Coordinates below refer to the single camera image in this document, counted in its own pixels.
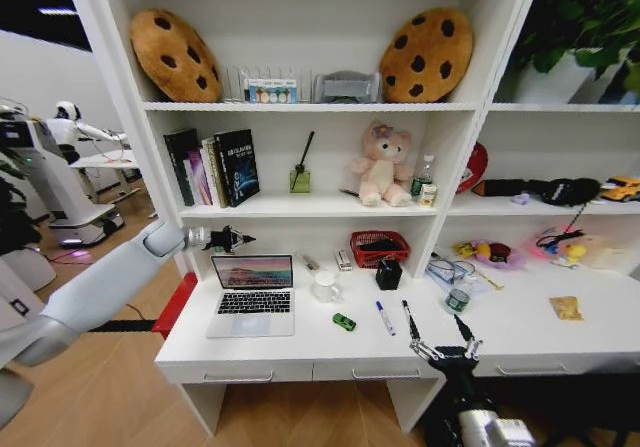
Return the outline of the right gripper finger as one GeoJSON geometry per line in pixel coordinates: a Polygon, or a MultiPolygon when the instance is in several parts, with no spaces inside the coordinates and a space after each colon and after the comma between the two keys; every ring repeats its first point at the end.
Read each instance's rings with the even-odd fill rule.
{"type": "Polygon", "coordinates": [[[410,331],[410,348],[420,358],[425,361],[437,361],[441,358],[439,352],[432,347],[426,345],[420,337],[419,330],[410,313],[407,314],[409,331],[410,331]]]}
{"type": "Polygon", "coordinates": [[[466,342],[466,347],[464,348],[464,357],[467,359],[478,361],[478,350],[483,344],[483,341],[477,339],[474,336],[470,327],[457,314],[454,315],[454,319],[459,332],[463,337],[463,340],[466,342]]]}

